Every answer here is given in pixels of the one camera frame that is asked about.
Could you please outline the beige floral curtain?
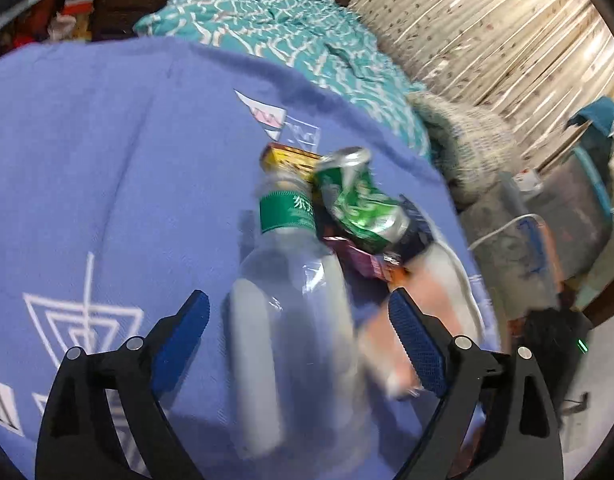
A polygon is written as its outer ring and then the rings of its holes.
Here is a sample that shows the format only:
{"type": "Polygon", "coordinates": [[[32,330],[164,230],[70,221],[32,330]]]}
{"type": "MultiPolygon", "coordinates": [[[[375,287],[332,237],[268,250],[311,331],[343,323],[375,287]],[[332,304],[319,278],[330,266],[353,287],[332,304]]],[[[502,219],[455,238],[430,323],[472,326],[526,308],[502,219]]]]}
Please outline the beige floral curtain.
{"type": "Polygon", "coordinates": [[[591,0],[354,0],[380,48],[413,80],[490,108],[523,158],[577,110],[614,101],[614,36],[591,0]]]}

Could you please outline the clear plastic storage bin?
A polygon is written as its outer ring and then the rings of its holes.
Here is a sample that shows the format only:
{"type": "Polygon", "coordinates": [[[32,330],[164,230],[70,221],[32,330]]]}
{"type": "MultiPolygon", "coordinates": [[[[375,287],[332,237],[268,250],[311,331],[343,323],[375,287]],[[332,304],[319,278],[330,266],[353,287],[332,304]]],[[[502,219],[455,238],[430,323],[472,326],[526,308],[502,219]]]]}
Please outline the clear plastic storage bin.
{"type": "Polygon", "coordinates": [[[505,323],[561,307],[565,282],[591,269],[613,229],[610,196],[583,148],[543,177],[501,172],[460,221],[505,323]]]}

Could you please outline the teal patterned quilt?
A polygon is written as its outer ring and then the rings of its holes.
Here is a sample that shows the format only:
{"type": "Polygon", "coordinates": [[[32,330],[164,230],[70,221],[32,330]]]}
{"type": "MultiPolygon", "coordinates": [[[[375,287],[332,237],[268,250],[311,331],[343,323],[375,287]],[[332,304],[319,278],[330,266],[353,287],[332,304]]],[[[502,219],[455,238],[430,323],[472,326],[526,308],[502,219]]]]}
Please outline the teal patterned quilt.
{"type": "Polygon", "coordinates": [[[357,105],[423,157],[430,142],[408,95],[421,89],[378,47],[354,12],[335,0],[168,0],[133,26],[265,58],[357,105]]]}

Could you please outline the clear plastic water bottle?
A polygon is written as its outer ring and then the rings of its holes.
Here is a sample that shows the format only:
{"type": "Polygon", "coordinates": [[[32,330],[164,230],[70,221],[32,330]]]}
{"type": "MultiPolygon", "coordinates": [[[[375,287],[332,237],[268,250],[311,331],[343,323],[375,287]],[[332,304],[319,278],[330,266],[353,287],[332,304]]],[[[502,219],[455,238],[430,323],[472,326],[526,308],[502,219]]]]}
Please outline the clear plastic water bottle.
{"type": "Polygon", "coordinates": [[[244,451],[348,468],[369,451],[370,407],[342,267],[299,174],[264,174],[258,205],[260,237],[229,306],[244,451]]]}

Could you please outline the blue patterned bed sheet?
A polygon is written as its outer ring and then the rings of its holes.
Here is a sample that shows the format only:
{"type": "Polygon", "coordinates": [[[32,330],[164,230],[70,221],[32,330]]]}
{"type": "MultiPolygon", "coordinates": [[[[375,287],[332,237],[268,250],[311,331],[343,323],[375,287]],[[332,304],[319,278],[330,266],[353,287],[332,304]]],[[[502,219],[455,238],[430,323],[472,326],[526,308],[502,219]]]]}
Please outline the blue patterned bed sheet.
{"type": "Polygon", "coordinates": [[[369,148],[380,189],[460,258],[499,347],[444,179],[359,107],[292,68],[176,38],[33,44],[0,58],[0,445],[24,476],[66,350],[114,350],[200,289],[209,323],[167,414],[206,478],[261,477],[232,442],[221,306],[257,235],[271,141],[369,148]]]}

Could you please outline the crushed green soda can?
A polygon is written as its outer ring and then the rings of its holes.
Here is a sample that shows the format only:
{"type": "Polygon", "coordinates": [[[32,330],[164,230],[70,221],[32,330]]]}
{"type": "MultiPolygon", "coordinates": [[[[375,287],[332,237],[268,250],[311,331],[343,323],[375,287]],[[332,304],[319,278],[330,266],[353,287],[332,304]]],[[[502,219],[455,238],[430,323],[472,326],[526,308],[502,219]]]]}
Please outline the crushed green soda can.
{"type": "Polygon", "coordinates": [[[313,180],[330,216],[357,246],[376,254],[402,239],[410,219],[375,185],[371,160],[368,148],[342,148],[316,163],[313,180]]]}

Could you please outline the grey checked pillow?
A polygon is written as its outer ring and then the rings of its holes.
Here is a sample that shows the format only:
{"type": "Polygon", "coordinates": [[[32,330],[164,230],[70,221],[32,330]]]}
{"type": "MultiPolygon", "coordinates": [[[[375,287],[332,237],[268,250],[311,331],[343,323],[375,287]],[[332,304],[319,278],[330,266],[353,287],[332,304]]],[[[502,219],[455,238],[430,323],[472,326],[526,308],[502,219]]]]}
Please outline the grey checked pillow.
{"type": "Polygon", "coordinates": [[[408,101],[437,147],[437,167],[457,205],[477,202],[501,172],[522,169],[510,125],[488,108],[452,103],[429,91],[412,92],[408,101]]]}

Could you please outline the purple snack wrapper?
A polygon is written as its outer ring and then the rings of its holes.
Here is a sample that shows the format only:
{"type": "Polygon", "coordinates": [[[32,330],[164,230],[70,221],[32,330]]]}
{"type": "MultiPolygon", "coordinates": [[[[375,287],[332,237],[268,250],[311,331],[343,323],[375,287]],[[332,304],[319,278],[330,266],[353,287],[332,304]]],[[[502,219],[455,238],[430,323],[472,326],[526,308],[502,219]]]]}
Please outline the purple snack wrapper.
{"type": "Polygon", "coordinates": [[[389,252],[372,255],[341,236],[326,236],[322,240],[339,258],[350,264],[365,278],[392,284],[403,282],[407,278],[408,271],[402,266],[398,257],[389,252]]]}

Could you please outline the yellow cardboard box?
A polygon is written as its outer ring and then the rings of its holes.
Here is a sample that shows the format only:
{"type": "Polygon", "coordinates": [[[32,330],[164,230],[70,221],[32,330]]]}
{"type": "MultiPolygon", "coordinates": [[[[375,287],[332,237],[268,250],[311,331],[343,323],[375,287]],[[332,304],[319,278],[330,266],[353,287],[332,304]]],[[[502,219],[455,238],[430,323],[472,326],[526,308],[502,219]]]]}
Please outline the yellow cardboard box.
{"type": "Polygon", "coordinates": [[[299,174],[306,182],[312,183],[316,172],[316,164],[321,159],[313,154],[292,148],[281,143],[269,143],[260,155],[260,166],[265,172],[275,170],[293,171],[299,174]]]}

